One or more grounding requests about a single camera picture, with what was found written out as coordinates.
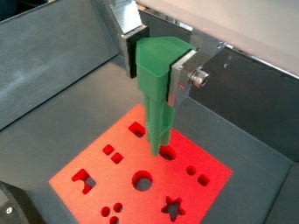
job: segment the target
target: green plastic block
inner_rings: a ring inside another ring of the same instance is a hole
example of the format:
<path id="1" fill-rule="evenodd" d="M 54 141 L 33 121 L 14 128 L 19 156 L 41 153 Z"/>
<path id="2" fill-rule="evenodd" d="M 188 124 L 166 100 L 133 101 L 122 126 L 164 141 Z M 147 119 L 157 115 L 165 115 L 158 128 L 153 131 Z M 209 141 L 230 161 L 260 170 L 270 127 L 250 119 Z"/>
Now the green plastic block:
<path id="1" fill-rule="evenodd" d="M 145 92 L 147 140 L 154 155 L 170 143 L 176 109 L 168 104 L 172 64 L 196 47 L 178 38 L 143 38 L 137 43 L 138 86 Z"/>

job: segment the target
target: red shape sorter board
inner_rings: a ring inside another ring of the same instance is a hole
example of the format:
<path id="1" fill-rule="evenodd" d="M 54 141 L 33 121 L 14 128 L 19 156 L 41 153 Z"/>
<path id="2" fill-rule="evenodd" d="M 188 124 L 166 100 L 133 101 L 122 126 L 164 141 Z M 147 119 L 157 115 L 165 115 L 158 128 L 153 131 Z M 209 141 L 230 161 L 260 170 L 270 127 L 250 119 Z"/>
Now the red shape sorter board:
<path id="1" fill-rule="evenodd" d="M 232 170 L 176 129 L 151 155 L 145 117 L 135 106 L 50 181 L 81 224 L 198 224 L 229 181 Z"/>

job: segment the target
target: screw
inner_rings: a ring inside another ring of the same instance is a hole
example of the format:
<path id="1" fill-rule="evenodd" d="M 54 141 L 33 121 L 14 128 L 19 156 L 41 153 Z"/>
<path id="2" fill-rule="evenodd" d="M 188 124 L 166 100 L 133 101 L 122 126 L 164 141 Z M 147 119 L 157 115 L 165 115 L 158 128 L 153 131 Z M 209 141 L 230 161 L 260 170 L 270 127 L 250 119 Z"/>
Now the screw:
<path id="1" fill-rule="evenodd" d="M 197 87 L 201 88 L 205 86 L 205 84 L 208 83 L 208 80 L 210 78 L 210 75 L 204 72 L 201 69 L 196 70 L 196 72 L 192 74 L 192 84 Z"/>
<path id="2" fill-rule="evenodd" d="M 14 209 L 13 209 L 11 207 L 9 207 L 9 208 L 6 209 L 6 213 L 7 213 L 7 214 L 10 214 L 13 211 L 14 211 Z"/>

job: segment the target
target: star-shaped hole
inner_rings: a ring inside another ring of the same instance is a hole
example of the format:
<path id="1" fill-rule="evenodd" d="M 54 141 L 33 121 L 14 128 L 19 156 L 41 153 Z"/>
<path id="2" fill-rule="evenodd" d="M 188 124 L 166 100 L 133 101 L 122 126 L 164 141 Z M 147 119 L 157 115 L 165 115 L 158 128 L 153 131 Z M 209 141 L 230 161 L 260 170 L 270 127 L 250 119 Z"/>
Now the star-shaped hole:
<path id="1" fill-rule="evenodd" d="M 172 222 L 176 222 L 178 215 L 186 215 L 186 212 L 182 208 L 184 200 L 172 199 L 172 197 L 166 197 L 166 207 L 164 207 L 162 212 L 165 214 L 170 214 Z"/>

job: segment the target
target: metal bracket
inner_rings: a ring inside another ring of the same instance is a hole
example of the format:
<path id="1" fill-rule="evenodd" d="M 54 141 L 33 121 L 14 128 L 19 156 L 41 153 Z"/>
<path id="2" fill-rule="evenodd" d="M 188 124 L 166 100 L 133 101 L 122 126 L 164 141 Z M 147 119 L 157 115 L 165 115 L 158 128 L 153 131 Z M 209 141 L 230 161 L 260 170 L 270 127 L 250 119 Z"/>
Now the metal bracket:
<path id="1" fill-rule="evenodd" d="M 143 25 L 137 1 L 105 0 L 103 3 L 119 34 L 126 34 Z"/>
<path id="2" fill-rule="evenodd" d="M 150 29 L 146 25 L 121 36 L 122 55 L 126 60 L 126 74 L 130 78 L 137 77 L 137 41 L 150 37 Z"/>
<path id="3" fill-rule="evenodd" d="M 209 74 L 202 71 L 212 56 L 205 52 L 192 50 L 173 65 L 169 105 L 174 108 L 189 97 L 192 85 L 201 87 L 206 84 Z"/>
<path id="4" fill-rule="evenodd" d="M 150 29 L 142 23 L 137 1 L 103 0 L 98 7 L 111 36 L 115 39 L 118 50 L 126 61 L 126 74 L 137 77 L 137 41 L 150 37 Z"/>

